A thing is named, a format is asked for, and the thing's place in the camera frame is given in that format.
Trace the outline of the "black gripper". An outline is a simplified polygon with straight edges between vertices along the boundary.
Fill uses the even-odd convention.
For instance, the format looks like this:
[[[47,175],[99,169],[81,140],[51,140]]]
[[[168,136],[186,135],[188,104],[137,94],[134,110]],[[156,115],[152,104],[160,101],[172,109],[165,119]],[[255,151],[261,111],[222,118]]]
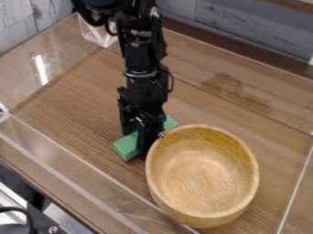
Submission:
[[[152,74],[125,73],[126,86],[118,88],[122,133],[137,130],[137,146],[148,152],[164,131],[166,116],[164,104],[174,89],[174,78],[168,68],[158,68]]]

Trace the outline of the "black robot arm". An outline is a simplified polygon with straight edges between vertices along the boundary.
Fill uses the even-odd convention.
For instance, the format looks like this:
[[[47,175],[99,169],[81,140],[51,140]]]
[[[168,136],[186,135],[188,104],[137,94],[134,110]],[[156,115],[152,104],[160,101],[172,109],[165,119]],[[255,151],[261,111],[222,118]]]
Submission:
[[[71,0],[94,27],[117,24],[107,33],[119,40],[128,85],[118,88],[121,126],[125,134],[138,133],[137,149],[145,153],[164,131],[164,104],[174,89],[168,66],[164,16],[157,0]]]

